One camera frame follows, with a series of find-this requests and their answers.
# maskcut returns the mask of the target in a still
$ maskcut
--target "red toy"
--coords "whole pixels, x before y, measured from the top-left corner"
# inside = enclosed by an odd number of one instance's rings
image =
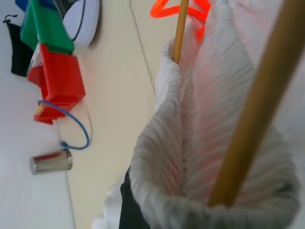
[[[171,16],[174,14],[178,14],[180,10],[180,6],[172,6],[168,8],[164,8],[169,0],[157,0],[151,9],[150,15],[154,18],[164,18],[167,16]],[[194,0],[194,2],[203,10],[198,11],[192,7],[189,7],[187,10],[187,14],[195,17],[198,21],[205,23],[206,18],[208,16],[208,12],[210,10],[211,4],[208,0]],[[200,42],[204,36],[205,25],[196,32],[197,41]]]
[[[85,95],[77,58],[72,55],[50,52],[40,44],[42,66],[31,68],[28,80],[41,88],[42,99],[70,111]],[[65,115],[41,104],[35,113],[35,121],[53,124],[53,120]]]

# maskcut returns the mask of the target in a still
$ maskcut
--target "cable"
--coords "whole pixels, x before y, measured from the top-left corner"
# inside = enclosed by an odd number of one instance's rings
[[[87,143],[84,146],[82,146],[82,147],[75,147],[75,146],[69,145],[68,143],[66,143],[64,141],[61,141],[61,146],[62,147],[69,148],[69,149],[82,150],[82,149],[87,148],[90,145],[90,139],[89,139],[89,135],[88,135],[88,132],[87,132],[86,128],[84,127],[84,125],[75,116],[73,116],[68,111],[62,109],[61,107],[56,106],[56,105],[54,105],[54,104],[52,104],[50,102],[47,102],[47,101],[38,100],[38,104],[46,104],[47,106],[50,106],[50,107],[52,107],[52,108],[54,108],[56,110],[59,110],[60,112],[62,112],[66,116],[69,116],[71,119],[73,119],[81,127],[81,129],[83,130],[83,132],[84,132],[84,134],[86,136],[86,140],[87,140]]]

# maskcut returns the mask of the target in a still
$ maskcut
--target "wooden stick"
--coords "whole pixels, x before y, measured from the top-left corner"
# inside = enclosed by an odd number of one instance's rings
[[[189,7],[189,0],[181,0],[175,42],[173,44],[173,61],[175,61],[177,64],[179,64],[180,61],[183,33],[184,33],[188,7]]]
[[[285,0],[208,206],[234,203],[302,54],[304,25],[305,1]]]

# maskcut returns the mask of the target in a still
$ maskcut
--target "black cloth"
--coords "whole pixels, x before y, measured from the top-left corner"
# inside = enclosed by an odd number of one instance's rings
[[[11,72],[20,76],[27,76],[27,71],[33,56],[33,50],[20,40],[21,27],[12,24],[10,20],[3,21],[7,24],[13,48]]]
[[[141,213],[139,205],[133,198],[130,188],[129,169],[121,185],[122,209],[119,229],[149,229]]]

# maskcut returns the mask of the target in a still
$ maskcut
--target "silver cup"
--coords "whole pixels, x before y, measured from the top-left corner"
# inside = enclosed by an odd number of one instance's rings
[[[68,149],[51,154],[33,156],[30,159],[30,170],[33,175],[66,171],[72,168],[72,155]]]

